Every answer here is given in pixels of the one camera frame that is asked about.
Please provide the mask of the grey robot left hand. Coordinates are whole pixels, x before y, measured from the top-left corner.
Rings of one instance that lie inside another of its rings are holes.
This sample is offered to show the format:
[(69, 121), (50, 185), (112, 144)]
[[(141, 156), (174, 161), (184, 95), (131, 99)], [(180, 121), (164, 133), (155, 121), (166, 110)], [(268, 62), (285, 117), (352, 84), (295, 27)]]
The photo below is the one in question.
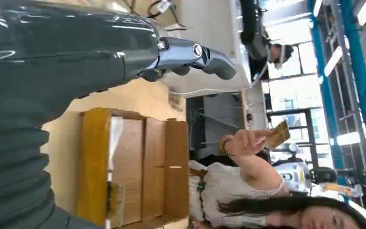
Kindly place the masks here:
[(156, 70), (230, 80), (234, 64), (196, 42), (162, 36), (147, 18), (38, 0), (0, 0), (0, 122), (38, 125), (72, 100)]

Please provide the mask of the person's hand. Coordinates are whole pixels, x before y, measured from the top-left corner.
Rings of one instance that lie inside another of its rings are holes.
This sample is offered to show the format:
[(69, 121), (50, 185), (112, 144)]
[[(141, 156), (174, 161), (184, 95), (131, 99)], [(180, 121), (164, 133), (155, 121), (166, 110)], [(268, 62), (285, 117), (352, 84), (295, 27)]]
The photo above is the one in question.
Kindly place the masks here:
[(267, 145), (267, 138), (275, 130), (244, 130), (241, 129), (227, 138), (223, 149), (229, 156), (251, 156), (260, 152)]

